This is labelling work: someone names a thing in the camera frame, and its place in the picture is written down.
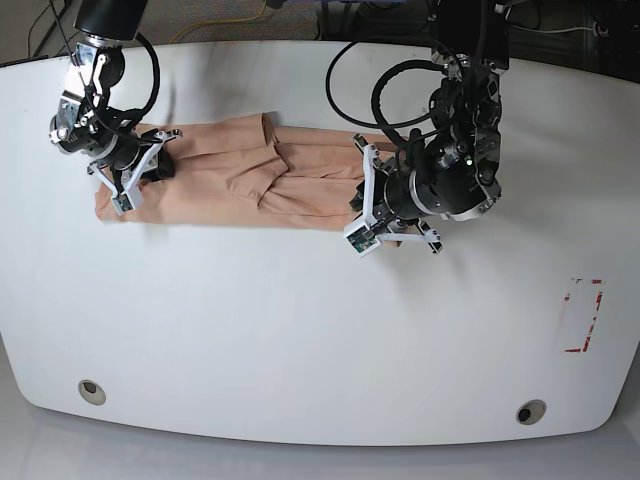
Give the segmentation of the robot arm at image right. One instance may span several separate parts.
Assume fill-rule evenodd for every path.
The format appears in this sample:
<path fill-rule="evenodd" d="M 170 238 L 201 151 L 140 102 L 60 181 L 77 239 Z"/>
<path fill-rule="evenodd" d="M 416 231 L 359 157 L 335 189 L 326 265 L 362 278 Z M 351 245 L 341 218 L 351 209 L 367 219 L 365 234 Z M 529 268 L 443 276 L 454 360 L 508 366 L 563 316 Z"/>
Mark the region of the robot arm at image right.
<path fill-rule="evenodd" d="M 387 70 L 374 85 L 375 125 L 395 151 L 384 160 L 363 136 L 353 140 L 362 155 L 363 180 L 350 202 L 356 218 L 344 238 L 359 256 L 386 242 L 426 243 L 442 249 L 430 217 L 463 222 L 487 213 L 500 199 L 502 116 L 500 75 L 508 67 L 508 35 L 500 1 L 440 1 L 434 19 L 435 46 L 429 60 L 407 60 Z M 433 131 L 413 127 L 407 137 L 381 108 L 384 88 L 412 71 L 439 72 L 426 118 Z"/>

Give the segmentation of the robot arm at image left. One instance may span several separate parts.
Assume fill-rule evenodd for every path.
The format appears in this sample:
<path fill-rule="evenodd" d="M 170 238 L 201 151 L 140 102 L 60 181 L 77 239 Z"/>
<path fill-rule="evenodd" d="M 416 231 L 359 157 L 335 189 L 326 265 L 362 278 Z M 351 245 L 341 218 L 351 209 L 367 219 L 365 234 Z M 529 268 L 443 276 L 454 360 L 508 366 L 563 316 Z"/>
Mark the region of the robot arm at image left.
<path fill-rule="evenodd" d="M 65 87 L 50 124 L 51 143 L 64 154 L 89 158 L 88 173 L 111 192 L 120 213 L 139 208 L 142 181 L 175 175 L 165 145 L 183 136 L 178 129 L 135 131 L 155 105 L 161 83 L 158 56 L 139 32 L 146 6 L 145 1 L 81 3 L 74 27 L 84 39 L 67 48 Z M 152 87 L 143 106 L 119 110 L 109 105 L 111 89 L 124 76 L 123 47 L 130 41 L 138 42 L 149 55 Z"/>

